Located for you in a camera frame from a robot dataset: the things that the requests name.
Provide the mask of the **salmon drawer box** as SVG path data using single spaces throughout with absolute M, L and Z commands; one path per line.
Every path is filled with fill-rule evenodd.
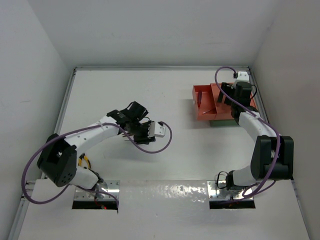
M 216 83 L 211 84 L 211 89 L 214 97 L 214 103 L 216 107 L 216 117 L 215 120 L 231 120 L 233 117 L 231 116 L 231 104 L 232 101 L 228 99 L 225 95 L 223 96 L 222 102 L 218 102 L 218 96 L 220 93 L 220 89 L 218 88 Z M 231 83 L 226 82 L 226 88 L 225 88 L 225 93 L 232 98 L 234 95 L 235 88 L 232 88 Z M 252 93 L 251 91 L 251 103 L 250 105 L 255 107 L 257 109 L 256 103 L 254 101 L 254 95 L 256 93 Z

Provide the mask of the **yellow handled cutting pliers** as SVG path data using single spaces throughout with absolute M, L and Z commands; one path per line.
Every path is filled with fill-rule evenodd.
M 124 138 L 125 141 L 133 140 L 133 135 L 129 132 L 122 133 L 121 136 L 122 136 L 122 138 Z

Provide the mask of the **salmon pull-out drawer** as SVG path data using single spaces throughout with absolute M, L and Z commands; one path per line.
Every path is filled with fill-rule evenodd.
M 202 100 L 200 109 L 197 106 L 198 92 L 202 91 Z M 203 114 L 203 112 L 211 109 L 216 109 L 214 95 L 211 85 L 194 85 L 192 88 L 192 97 L 194 101 L 195 118 L 197 121 L 210 121 L 214 120 L 216 114 Z

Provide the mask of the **blue handled screwdriver top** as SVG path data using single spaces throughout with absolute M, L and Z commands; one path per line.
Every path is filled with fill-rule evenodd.
M 202 95 L 203 95 L 203 92 L 200 90 L 198 92 L 198 95 L 197 95 L 197 107 L 198 107 L 198 109 L 200 109 L 200 107 L 201 107 Z

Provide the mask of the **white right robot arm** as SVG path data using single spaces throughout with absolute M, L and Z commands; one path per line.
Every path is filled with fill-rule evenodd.
M 250 164 L 230 171 L 225 179 L 228 191 L 240 191 L 254 184 L 268 181 L 291 180 L 294 167 L 294 140 L 277 134 L 261 122 L 259 111 L 251 105 L 252 85 L 246 81 L 236 84 L 223 82 L 218 102 L 230 106 L 231 116 L 255 142 Z

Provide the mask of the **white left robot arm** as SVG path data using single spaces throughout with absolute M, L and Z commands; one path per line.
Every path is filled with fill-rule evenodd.
M 158 122 L 141 120 L 148 114 L 136 101 L 123 110 L 107 113 L 87 130 L 69 136 L 53 134 L 37 161 L 38 168 L 57 186 L 68 184 L 91 190 L 102 181 L 98 173 L 78 166 L 78 158 L 100 142 L 118 136 L 122 130 L 133 136 L 137 145 L 147 145 L 163 137 L 165 129 Z

